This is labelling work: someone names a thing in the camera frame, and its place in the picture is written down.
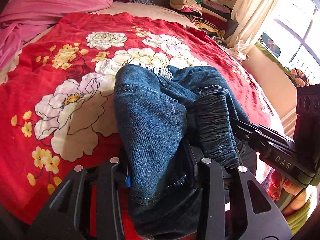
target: metal pin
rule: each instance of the metal pin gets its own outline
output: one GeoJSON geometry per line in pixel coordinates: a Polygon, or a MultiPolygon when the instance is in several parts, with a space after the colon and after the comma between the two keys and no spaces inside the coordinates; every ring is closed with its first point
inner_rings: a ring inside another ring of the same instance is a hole
{"type": "Polygon", "coordinates": [[[244,167],[244,166],[239,166],[238,167],[238,170],[240,171],[240,172],[247,172],[247,168],[246,167],[244,167]]]}
{"type": "Polygon", "coordinates": [[[118,163],[119,161],[120,161],[120,159],[119,159],[118,157],[112,157],[112,158],[110,159],[110,162],[111,162],[111,163],[114,163],[114,164],[118,163]]]}
{"type": "Polygon", "coordinates": [[[212,162],[212,160],[210,158],[204,157],[201,159],[201,161],[205,164],[210,164],[212,162]]]}
{"type": "Polygon", "coordinates": [[[76,172],[82,171],[83,170],[83,166],[82,165],[77,165],[77,166],[75,166],[74,170],[76,172]]]}

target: window frame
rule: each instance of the window frame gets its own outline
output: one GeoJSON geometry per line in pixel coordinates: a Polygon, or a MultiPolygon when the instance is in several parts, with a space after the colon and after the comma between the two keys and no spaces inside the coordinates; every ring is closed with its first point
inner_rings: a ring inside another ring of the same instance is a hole
{"type": "Polygon", "coordinates": [[[306,34],[304,35],[303,38],[301,38],[294,30],[292,30],[289,26],[287,26],[285,23],[283,23],[279,19],[274,18],[273,21],[276,22],[277,24],[279,24],[285,30],[287,30],[294,38],[296,38],[300,42],[300,45],[299,45],[297,51],[293,54],[293,56],[291,57],[289,63],[291,63],[293,61],[294,57],[297,55],[297,53],[300,50],[300,48],[303,46],[303,47],[305,47],[305,49],[310,53],[310,55],[316,60],[316,62],[320,66],[320,58],[313,51],[313,49],[311,49],[311,47],[306,43],[306,38],[307,38],[307,36],[308,36],[308,34],[309,34],[310,30],[311,30],[312,24],[313,24],[313,18],[311,19],[309,27],[308,27],[308,29],[306,31],[306,34]]]}

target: blue denim jeans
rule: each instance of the blue denim jeans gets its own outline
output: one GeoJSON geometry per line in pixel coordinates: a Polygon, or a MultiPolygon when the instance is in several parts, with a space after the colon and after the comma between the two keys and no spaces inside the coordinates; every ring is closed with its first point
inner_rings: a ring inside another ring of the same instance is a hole
{"type": "Polygon", "coordinates": [[[177,149],[197,134],[204,155],[255,174],[255,152],[235,138],[229,119],[250,124],[214,67],[168,66],[172,79],[137,65],[116,74],[114,107],[131,164],[129,215],[146,239],[178,239],[197,230],[201,194],[186,183],[177,149]]]}

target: bedsheet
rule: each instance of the bedsheet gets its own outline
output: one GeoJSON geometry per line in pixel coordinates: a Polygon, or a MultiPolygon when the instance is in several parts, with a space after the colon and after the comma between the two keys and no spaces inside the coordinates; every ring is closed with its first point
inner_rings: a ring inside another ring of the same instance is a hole
{"type": "MultiPolygon", "coordinates": [[[[276,115],[254,79],[204,32],[128,13],[67,14],[22,49],[0,86],[0,201],[13,215],[31,224],[74,166],[96,166],[118,154],[113,87],[129,59],[162,67],[214,66],[251,122],[270,126],[276,115]]],[[[125,233],[139,239],[125,197],[124,191],[125,233]]]]}

